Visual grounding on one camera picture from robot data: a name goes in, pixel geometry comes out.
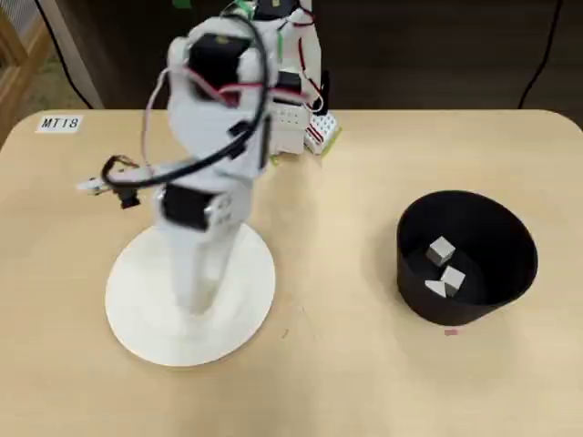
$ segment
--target white cube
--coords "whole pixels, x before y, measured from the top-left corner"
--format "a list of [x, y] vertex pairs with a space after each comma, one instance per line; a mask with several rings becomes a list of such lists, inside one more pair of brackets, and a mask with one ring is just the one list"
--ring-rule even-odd
[[445, 282], [441, 280], [426, 280], [425, 286], [440, 295], [442, 298], [447, 297], [447, 293], [445, 292]]
[[431, 243], [426, 255], [437, 267], [442, 267], [454, 256], [454, 252], [454, 245], [440, 237]]
[[453, 267], [447, 266], [445, 268], [444, 274], [441, 276], [441, 280], [445, 283], [445, 293], [448, 298], [454, 297], [454, 295], [462, 288], [464, 283], [465, 274], [454, 269]]

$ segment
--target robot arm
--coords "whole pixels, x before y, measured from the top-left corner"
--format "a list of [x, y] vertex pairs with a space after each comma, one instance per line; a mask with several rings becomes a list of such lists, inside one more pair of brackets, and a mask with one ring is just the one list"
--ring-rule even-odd
[[[271, 135], [280, 131], [273, 120], [278, 110], [306, 114], [309, 125], [298, 96], [321, 98], [313, 15], [298, 2], [280, 0], [290, 13], [272, 16], [267, 6], [274, 4], [260, 0], [253, 22], [241, 15], [212, 17], [171, 44], [169, 124], [191, 159], [150, 168], [143, 179], [142, 168], [112, 178], [120, 161], [112, 157], [101, 179], [79, 186], [94, 194], [114, 189], [126, 206], [137, 203], [138, 189], [159, 186], [157, 227], [170, 247], [176, 302], [189, 313], [204, 313], [220, 288], [251, 213], [253, 183], [266, 167]], [[283, 80], [290, 77], [296, 85]], [[299, 130], [301, 148], [306, 127]]]

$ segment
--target table surface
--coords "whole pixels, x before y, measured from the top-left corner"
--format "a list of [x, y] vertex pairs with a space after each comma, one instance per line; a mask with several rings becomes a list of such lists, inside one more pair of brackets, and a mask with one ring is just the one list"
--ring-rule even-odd
[[[113, 153], [138, 158], [138, 111], [86, 112], [75, 135], [17, 126], [0, 153], [0, 434], [10, 436], [577, 436], [583, 432], [583, 135], [544, 111], [338, 112], [324, 159], [282, 159], [251, 225], [277, 290], [225, 359], [158, 367], [103, 308], [144, 205], [75, 191]], [[182, 157], [164, 112], [152, 160]], [[395, 286], [395, 225], [416, 198], [473, 190], [530, 229], [539, 272], [519, 301], [446, 336]]]

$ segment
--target black bowl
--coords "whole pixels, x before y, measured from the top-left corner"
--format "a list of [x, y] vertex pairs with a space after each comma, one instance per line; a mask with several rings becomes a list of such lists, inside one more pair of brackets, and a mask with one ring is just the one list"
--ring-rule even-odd
[[[455, 246], [447, 265], [465, 280], [453, 298], [425, 286], [443, 272], [425, 255], [445, 237]], [[467, 191], [419, 198], [397, 227], [397, 283], [405, 302], [426, 320], [464, 325], [518, 299], [537, 275], [537, 248], [527, 228], [494, 200]]]

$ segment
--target dark background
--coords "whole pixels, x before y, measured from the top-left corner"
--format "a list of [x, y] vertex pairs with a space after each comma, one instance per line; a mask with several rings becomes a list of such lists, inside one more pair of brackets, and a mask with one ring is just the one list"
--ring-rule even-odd
[[[56, 0], [106, 107], [143, 108], [170, 41], [228, 1]], [[556, 0], [314, 0], [333, 108], [516, 108]], [[526, 108], [583, 126], [583, 1], [565, 0]]]

